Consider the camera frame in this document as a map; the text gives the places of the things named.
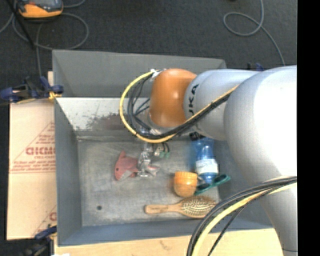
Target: orange device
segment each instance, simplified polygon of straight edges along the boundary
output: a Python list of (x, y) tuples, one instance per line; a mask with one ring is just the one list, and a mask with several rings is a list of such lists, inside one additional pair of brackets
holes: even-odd
[(19, 13), (26, 19), (47, 19), (62, 13), (62, 0), (18, 0)]
[(150, 97), (149, 117), (156, 125), (176, 127), (186, 121), (184, 97), (197, 75), (180, 68), (170, 68), (155, 77)]

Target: black cable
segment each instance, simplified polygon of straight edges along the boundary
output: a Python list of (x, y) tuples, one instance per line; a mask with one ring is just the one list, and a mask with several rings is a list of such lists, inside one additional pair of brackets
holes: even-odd
[(140, 118), (137, 117), (137, 115), (134, 114), (134, 107), (135, 104), (139, 98), (139, 96), (142, 93), (142, 89), (143, 86), (145, 84), (145, 82), (152, 76), (152, 74), (150, 74), (149, 76), (147, 76), (145, 79), (143, 79), (143, 81), (141, 81), (140, 83), (138, 83), (133, 91), (131, 96), (129, 96), (128, 98), (128, 105), (127, 105), (127, 116), (128, 116), (128, 123), (137, 131), (139, 130), (136, 126), (136, 123), (138, 123), (140, 126), (142, 126), (143, 128), (145, 128), (148, 132), (151, 130), (151, 127), (149, 125), (147, 125), (146, 123), (144, 123)]
[[(231, 92), (227, 95), (225, 95), (224, 97), (220, 98), (218, 101), (211, 103), (204, 111), (202, 111), (201, 114), (195, 116), (194, 118), (190, 119), (189, 121), (167, 131), (164, 132), (162, 134), (151, 134), (151, 133), (145, 133), (145, 132), (141, 132), (134, 124), (134, 122), (132, 121), (132, 118), (136, 119), (137, 117), (132, 115), (133, 113), (133, 107), (134, 104), (132, 104), (132, 100), (133, 98), (136, 97), (136, 93), (137, 90), (140, 88), (140, 86), (142, 87), (143, 84), (146, 82), (146, 80), (148, 80), (152, 75), (147, 76), (143, 83), (141, 85), (137, 85), (134, 90), (133, 93), (131, 95), (131, 97), (129, 98), (129, 103), (128, 103), (128, 107), (127, 107), (127, 114), (128, 114), (128, 121), (130, 123), (130, 125), (132, 126), (132, 128), (136, 131), (137, 134), (144, 136), (148, 139), (162, 139), (164, 137), (170, 136), (170, 135), (175, 135), (175, 136), (179, 136), (181, 135), (183, 132), (189, 130), (192, 126), (194, 126), (197, 122), (199, 122), (202, 118), (204, 118), (210, 111), (212, 111), (213, 109), (217, 108), (219, 105), (221, 105), (222, 103), (226, 102), (228, 100), (228, 98), (231, 95)], [(148, 125), (144, 122), (142, 122), (141, 120), (137, 120), (137, 123), (139, 123), (141, 126), (143, 127), (148, 127)]]
[(235, 213), (232, 215), (232, 217), (230, 218), (230, 220), (227, 222), (227, 224), (224, 226), (224, 228), (222, 229), (222, 231), (220, 232), (219, 236), (217, 237), (217, 239), (215, 240), (213, 246), (211, 247), (211, 250), (208, 253), (208, 256), (210, 256), (212, 254), (212, 252), (215, 250), (216, 246), (218, 245), (218, 243), (220, 242), (221, 238), (224, 236), (225, 232), (227, 231), (228, 227), (230, 226), (230, 224), (235, 220), (236, 217), (238, 217), (238, 215), (246, 208), (246, 205), (240, 207), (239, 209), (237, 209), (235, 211)]
[(267, 181), (264, 182), (262, 184), (250, 187), (248, 189), (245, 189), (243, 191), (240, 191), (230, 197), (228, 197), (227, 199), (219, 202), (218, 204), (216, 204), (216, 206), (202, 219), (202, 221), (197, 225), (197, 227), (195, 228), (191, 239), (189, 241), (189, 245), (187, 248), (187, 256), (191, 256), (194, 246), (198, 241), (198, 238), (201, 234), (201, 232), (206, 228), (206, 226), (212, 221), (213, 219), (213, 215), (215, 213), (217, 213), (220, 209), (223, 209), (224, 207), (228, 206), (229, 204), (234, 203), (235, 201), (241, 200), (245, 197), (254, 195), (256, 193), (265, 191), (267, 189), (272, 189), (275, 188), (276, 186), (285, 186), (285, 185), (289, 185), (292, 183), (297, 182), (297, 177), (289, 177), (289, 178), (281, 178), (281, 179), (277, 179), (277, 180), (272, 180), (272, 181)]

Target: bin floor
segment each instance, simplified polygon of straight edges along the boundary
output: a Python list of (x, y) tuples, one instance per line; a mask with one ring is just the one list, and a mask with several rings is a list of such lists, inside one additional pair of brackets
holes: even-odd
[[(176, 171), (190, 171), (190, 141), (169, 142), (170, 157), (153, 157), (152, 164), (160, 167), (156, 176), (128, 177), (117, 181), (114, 176), (115, 163), (124, 150), (129, 157), (139, 158), (143, 142), (109, 142), (94, 140), (78, 141), (82, 225), (138, 223), (187, 219), (176, 212), (147, 215), (148, 204), (175, 204), (182, 200), (173, 191)], [(217, 188), (206, 194), (217, 202)]]

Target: cable bundle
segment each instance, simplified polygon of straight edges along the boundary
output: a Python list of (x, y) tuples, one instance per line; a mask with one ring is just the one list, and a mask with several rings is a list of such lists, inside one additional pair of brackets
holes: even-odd
[[(142, 106), (140, 106), (136, 110), (135, 114), (134, 114), (134, 106), (135, 106), (135, 103), (136, 103), (138, 97), (141, 94), (141, 91), (142, 91), (142, 88), (143, 88), (145, 82), (149, 78), (151, 78), (155, 72), (158, 72), (158, 71), (156, 71), (156, 70), (150, 71), (148, 73), (145, 73), (145, 74), (139, 76), (135, 80), (133, 80), (124, 90), (124, 92), (120, 98), (120, 104), (119, 104), (119, 114), (120, 114), (121, 120), (124, 123), (125, 127), (132, 134), (134, 134), (137, 138), (139, 138), (145, 142), (149, 142), (149, 143), (162, 143), (162, 142), (170, 140), (174, 136), (181, 135), (183, 132), (189, 130), (192, 126), (194, 126), (197, 122), (199, 122), (202, 118), (204, 118), (210, 111), (217, 108), (222, 103), (226, 102), (228, 100), (229, 96), (231, 95), (231, 93), (238, 87), (238, 85), (236, 85), (235, 87), (233, 87), (232, 89), (230, 89), (229, 91), (224, 93), (223, 95), (221, 95), (218, 98), (216, 98), (215, 100), (213, 100), (211, 103), (209, 103), (203, 109), (201, 109), (196, 114), (194, 114), (192, 117), (190, 117), (188, 120), (186, 120), (183, 124), (171, 129), (170, 131), (164, 132), (162, 134), (152, 134), (151, 133), (152, 128), (149, 127), (149, 125), (147, 125), (146, 123), (144, 123), (142, 120), (140, 120), (137, 117), (137, 113), (142, 112), (142, 110), (141, 110)], [(129, 97), (129, 101), (128, 101), (128, 106), (127, 106), (128, 121), (127, 121), (124, 116), (124, 109), (123, 109), (124, 108), (124, 100), (125, 100), (126, 95), (129, 92), (129, 90), (134, 86), (135, 86), (135, 88), (133, 89), (133, 93)], [(141, 131), (136, 126), (135, 122), (138, 123), (139, 125), (141, 125), (144, 129), (146, 129), (146, 131), (145, 130)]]
[(246, 208), (249, 204), (255, 200), (260, 199), (263, 196), (270, 195), (272, 193), (280, 192), (286, 189), (290, 189), (297, 185), (297, 177), (286, 177), (273, 179), (266, 181), (260, 185), (243, 190), (235, 195), (230, 196), (224, 201), (219, 202), (198, 224), (194, 230), (189, 245), (187, 248), (186, 256), (197, 256), (204, 239), (209, 232), (220, 222), (225, 216), (234, 212), (229, 222), (225, 225), (221, 231), (219, 237), (215, 241), (208, 255), (211, 255), (217, 246), (218, 242), (226, 232), (231, 222), (240, 214), (240, 212)]

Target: yellow cable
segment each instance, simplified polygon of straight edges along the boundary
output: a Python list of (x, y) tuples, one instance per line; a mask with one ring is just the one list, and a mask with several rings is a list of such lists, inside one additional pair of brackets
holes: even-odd
[[(290, 189), (292, 187), (295, 187), (297, 185), (297, 183), (292, 183), (289, 185), (285, 185), (282, 186), (274, 191), (272, 191), (270, 194), (273, 193), (277, 193), (283, 190), (287, 190)], [(194, 249), (192, 252), (191, 256), (197, 256), (199, 254), (200, 248), (202, 246), (202, 244), (204, 243), (205, 238), (207, 237), (207, 235), (210, 233), (210, 231), (214, 228), (214, 226), (216, 224), (218, 224), (225, 216), (229, 215), (230, 213), (234, 212), (235, 210), (237, 210), (238, 208), (244, 206), (246, 203), (250, 202), (251, 200), (256, 199), (258, 196), (260, 196), (261, 194), (272, 190), (272, 188), (266, 189), (264, 191), (261, 192), (257, 192), (253, 195), (247, 196), (246, 198), (242, 199), (239, 202), (236, 202), (235, 204), (229, 206), (227, 209), (225, 209), (224, 211), (222, 211), (221, 213), (219, 213), (206, 227), (205, 229), (202, 231), (201, 235), (199, 236), (196, 244), (194, 245)]]
[[(133, 134), (135, 135), (137, 138), (139, 138), (142, 141), (148, 142), (148, 143), (162, 143), (162, 142), (166, 142), (168, 140), (170, 140), (172, 137), (174, 137), (176, 135), (176, 133), (168, 135), (166, 137), (163, 138), (159, 138), (159, 139), (150, 139), (144, 136), (141, 136), (140, 134), (137, 133), (136, 130), (134, 130), (127, 122), (127, 120), (125, 119), (124, 116), (124, 100), (125, 97), (127, 95), (127, 93), (129, 92), (129, 90), (131, 89), (131, 87), (133, 87), (136, 83), (138, 83), (140, 80), (146, 78), (147, 76), (153, 74), (156, 71), (150, 71), (148, 73), (145, 73), (139, 77), (137, 77), (135, 80), (133, 80), (124, 90), (121, 98), (120, 98), (120, 104), (119, 104), (119, 115), (120, 118), (122, 120), (122, 122), (124, 123), (124, 126)], [(231, 88), (230, 90), (228, 90), (227, 92), (225, 92), (224, 94), (222, 94), (221, 96), (219, 96), (218, 98), (216, 98), (215, 100), (213, 100), (211, 103), (209, 103), (208, 105), (206, 105), (204, 108), (202, 108), (201, 110), (199, 110), (197, 113), (195, 113), (195, 115), (191, 116), (188, 120), (186, 120), (184, 122), (184, 124), (188, 121), (190, 121), (191, 119), (197, 117), (198, 115), (200, 115), (203, 111), (205, 111), (211, 104), (219, 101), (221, 98), (225, 97), (226, 95), (230, 94), (231, 92), (233, 92), (236, 88), (238, 87), (238, 84), (236, 86), (234, 86), (233, 88)]]

